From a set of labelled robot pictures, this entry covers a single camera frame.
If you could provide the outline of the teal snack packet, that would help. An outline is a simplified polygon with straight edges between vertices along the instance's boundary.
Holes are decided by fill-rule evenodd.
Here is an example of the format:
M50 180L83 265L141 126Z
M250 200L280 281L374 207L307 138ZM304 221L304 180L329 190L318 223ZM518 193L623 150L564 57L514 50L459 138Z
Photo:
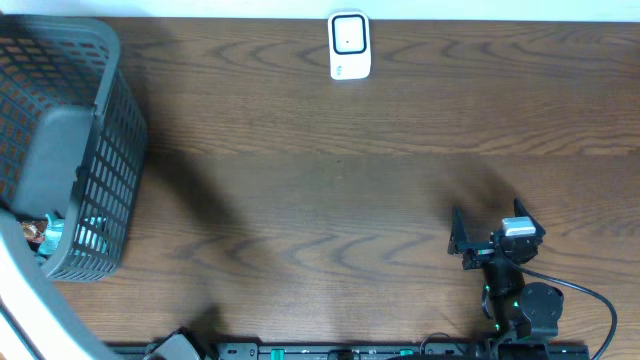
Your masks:
M48 258L58 248L62 234L64 230L64 220L58 218L56 215L47 214L47 225L44 230L44 241L39 246L36 254L40 258ZM101 217L87 218L86 221L91 227L102 230L106 220ZM78 226L80 234L77 236L77 240L80 245L85 245L100 253L107 254L107 241L97 233L92 231L92 228L86 226Z

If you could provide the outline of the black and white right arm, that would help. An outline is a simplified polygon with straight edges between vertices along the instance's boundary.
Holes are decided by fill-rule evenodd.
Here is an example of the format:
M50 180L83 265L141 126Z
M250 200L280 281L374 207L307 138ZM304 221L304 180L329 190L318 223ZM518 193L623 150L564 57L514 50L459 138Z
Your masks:
M538 254L545 234L518 199L514 215L503 219L486 242L473 242L461 210L453 210L447 252L460 255L465 270L483 272L483 311L496 325L496 333L478 350L488 359L551 357L549 341L558 335L564 295L543 282L527 283L519 268Z

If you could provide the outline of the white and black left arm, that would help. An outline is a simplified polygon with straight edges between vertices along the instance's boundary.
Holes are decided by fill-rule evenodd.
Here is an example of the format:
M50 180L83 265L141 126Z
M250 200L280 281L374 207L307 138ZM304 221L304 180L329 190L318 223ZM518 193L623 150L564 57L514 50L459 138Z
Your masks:
M1 212L1 309L41 359L117 360L47 279L19 221Z

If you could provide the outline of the orange brown candy bar wrapper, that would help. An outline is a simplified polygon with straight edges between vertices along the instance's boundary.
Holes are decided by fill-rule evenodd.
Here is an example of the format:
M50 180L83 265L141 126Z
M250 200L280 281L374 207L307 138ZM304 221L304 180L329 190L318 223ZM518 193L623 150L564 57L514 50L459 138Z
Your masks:
M29 244L41 245L45 241L48 226L46 220L24 221L21 223L23 234Z

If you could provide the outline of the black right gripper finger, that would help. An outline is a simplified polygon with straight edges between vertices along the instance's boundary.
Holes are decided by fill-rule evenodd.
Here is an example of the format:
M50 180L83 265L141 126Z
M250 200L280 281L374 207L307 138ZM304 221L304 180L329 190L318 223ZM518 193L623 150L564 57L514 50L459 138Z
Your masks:
M462 254L468 247L468 234L458 207L453 208L452 227L447 252L449 255Z
M513 201L514 214L516 217L528 217L535 228L536 233L542 233L543 227L536 221L533 215L526 209L523 202L519 198L515 198Z

